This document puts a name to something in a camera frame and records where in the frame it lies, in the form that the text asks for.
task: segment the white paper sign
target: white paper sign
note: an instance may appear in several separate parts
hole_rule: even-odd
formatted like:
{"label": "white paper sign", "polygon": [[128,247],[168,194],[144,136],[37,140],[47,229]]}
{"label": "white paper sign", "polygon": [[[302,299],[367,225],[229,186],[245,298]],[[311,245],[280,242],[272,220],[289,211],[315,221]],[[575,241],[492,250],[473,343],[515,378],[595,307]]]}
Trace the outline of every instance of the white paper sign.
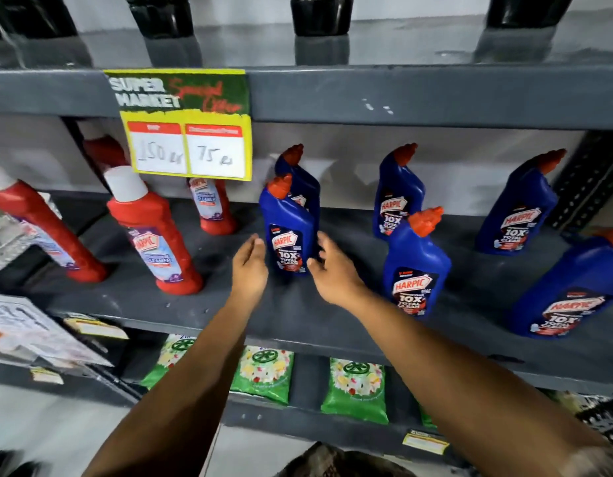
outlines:
{"label": "white paper sign", "polygon": [[113,366],[25,297],[0,294],[0,332],[41,357]]}
{"label": "white paper sign", "polygon": [[163,122],[128,122],[139,171],[187,174],[181,126]]}
{"label": "white paper sign", "polygon": [[187,124],[191,172],[204,177],[245,177],[245,139],[235,125]]}

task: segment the white floor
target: white floor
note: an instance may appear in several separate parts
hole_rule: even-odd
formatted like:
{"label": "white floor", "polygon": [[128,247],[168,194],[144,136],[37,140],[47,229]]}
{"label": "white floor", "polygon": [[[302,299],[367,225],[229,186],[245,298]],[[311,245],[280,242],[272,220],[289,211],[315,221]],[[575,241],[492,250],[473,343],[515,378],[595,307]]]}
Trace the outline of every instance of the white floor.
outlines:
{"label": "white floor", "polygon": [[[79,477],[125,408],[0,385],[0,449],[47,463],[45,477]],[[206,477],[271,477],[312,442],[221,426]],[[395,460],[418,477],[447,477],[447,467]]]}

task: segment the shelf price tag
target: shelf price tag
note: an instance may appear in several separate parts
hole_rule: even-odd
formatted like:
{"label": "shelf price tag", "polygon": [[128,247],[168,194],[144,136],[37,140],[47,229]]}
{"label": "shelf price tag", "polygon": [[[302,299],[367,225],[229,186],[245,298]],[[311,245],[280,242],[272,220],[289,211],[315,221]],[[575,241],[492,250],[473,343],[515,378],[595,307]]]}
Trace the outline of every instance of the shelf price tag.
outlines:
{"label": "shelf price tag", "polygon": [[232,69],[108,70],[137,172],[251,180],[249,87]]}

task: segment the person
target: person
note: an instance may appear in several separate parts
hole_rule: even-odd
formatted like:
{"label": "person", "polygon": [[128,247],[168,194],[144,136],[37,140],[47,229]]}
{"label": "person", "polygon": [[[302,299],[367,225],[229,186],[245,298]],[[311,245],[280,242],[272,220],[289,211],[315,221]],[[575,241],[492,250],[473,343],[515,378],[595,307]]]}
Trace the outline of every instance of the person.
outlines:
{"label": "person", "polygon": [[[325,233],[308,268],[318,292],[353,314],[454,448],[491,477],[598,475],[613,449],[509,370],[374,294]],[[128,413],[83,477],[198,476],[226,404],[247,320],[268,270],[252,235],[233,258],[230,296],[177,365]]]}

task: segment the bathroom cleaner bottle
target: bathroom cleaner bottle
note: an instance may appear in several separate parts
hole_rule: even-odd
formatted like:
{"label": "bathroom cleaner bottle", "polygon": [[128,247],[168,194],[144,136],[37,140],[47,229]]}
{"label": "bathroom cleaner bottle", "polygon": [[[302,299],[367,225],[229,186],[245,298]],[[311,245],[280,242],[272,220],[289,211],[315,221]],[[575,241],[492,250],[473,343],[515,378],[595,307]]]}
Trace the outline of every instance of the bathroom cleaner bottle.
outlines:
{"label": "bathroom cleaner bottle", "polygon": [[565,157],[564,149],[529,159],[510,174],[507,185],[483,221],[476,249],[487,254],[514,256],[538,234],[558,196],[545,175]]}
{"label": "bathroom cleaner bottle", "polygon": [[225,181],[221,179],[188,179],[191,196],[199,210],[200,227],[214,236],[231,234],[236,230],[236,220],[229,210]]}
{"label": "bathroom cleaner bottle", "polygon": [[35,189],[0,167],[0,210],[15,217],[32,241],[42,248],[66,275],[81,283],[106,279],[106,268],[84,247]]}
{"label": "bathroom cleaner bottle", "polygon": [[174,225],[167,200],[148,191],[130,166],[113,167],[104,172],[104,178],[113,196],[108,201],[110,214],[128,232],[157,286],[170,294],[198,292],[203,280]]}
{"label": "bathroom cleaner bottle", "polygon": [[385,296],[419,319],[428,316],[452,266],[429,236],[442,214],[442,207],[416,212],[390,235],[383,272]]}
{"label": "bathroom cleaner bottle", "polygon": [[313,215],[317,232],[320,222],[320,183],[298,165],[303,151],[304,146],[299,143],[281,153],[275,163],[275,175],[291,174],[289,197]]}
{"label": "bathroom cleaner bottle", "polygon": [[425,186],[406,166],[416,149],[416,143],[402,145],[390,152],[380,164],[373,232],[385,241],[402,219],[422,209]]}
{"label": "bathroom cleaner bottle", "polygon": [[281,272],[306,274],[315,238],[313,216],[289,197],[291,174],[275,177],[260,194],[267,248],[273,267]]}
{"label": "bathroom cleaner bottle", "polygon": [[508,328],[553,339],[613,304],[613,230],[568,249],[512,307]]}
{"label": "bathroom cleaner bottle", "polygon": [[130,165],[125,158],[123,147],[117,140],[106,134],[96,120],[77,121],[83,136],[83,150],[102,169]]}

